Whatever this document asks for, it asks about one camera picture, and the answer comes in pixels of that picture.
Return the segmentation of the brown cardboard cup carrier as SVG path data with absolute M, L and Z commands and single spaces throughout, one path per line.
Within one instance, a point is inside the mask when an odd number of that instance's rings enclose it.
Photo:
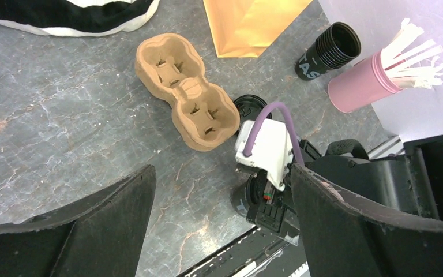
M 172 122 L 191 149 L 211 151 L 238 130 L 234 102 L 206 79 L 202 58 L 183 36 L 164 33 L 143 41 L 134 67 L 151 95 L 170 105 Z

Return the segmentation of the brown paper bag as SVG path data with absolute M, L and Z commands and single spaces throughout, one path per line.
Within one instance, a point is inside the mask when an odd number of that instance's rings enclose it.
M 257 58 L 311 0 L 204 0 L 219 58 Z

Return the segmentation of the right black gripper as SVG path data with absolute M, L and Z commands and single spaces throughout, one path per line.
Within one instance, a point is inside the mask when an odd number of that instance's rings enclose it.
M 299 234 L 299 222 L 295 215 L 290 185 L 290 173 L 284 176 L 283 191 L 266 179 L 265 170 L 253 174 L 246 183 L 248 222 L 275 234 Z

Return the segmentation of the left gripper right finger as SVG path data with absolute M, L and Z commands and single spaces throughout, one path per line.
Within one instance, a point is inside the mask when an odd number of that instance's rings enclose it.
M 311 276 L 443 276 L 443 221 L 386 207 L 300 164 L 291 182 Z

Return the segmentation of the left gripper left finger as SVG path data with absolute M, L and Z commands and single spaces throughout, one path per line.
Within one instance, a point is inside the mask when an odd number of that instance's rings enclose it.
M 0 276 L 134 276 L 156 191 L 146 165 L 87 197 L 0 225 Z

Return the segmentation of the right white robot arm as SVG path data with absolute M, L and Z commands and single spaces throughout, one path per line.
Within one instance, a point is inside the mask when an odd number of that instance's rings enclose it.
M 290 163 L 282 192 L 256 170 L 233 193 L 233 207 L 248 222 L 304 237 L 443 237 L 443 135 L 409 141 L 395 153 L 389 142 L 367 152 L 354 139 L 332 142 L 324 153 L 305 139 L 299 147 L 305 167 Z

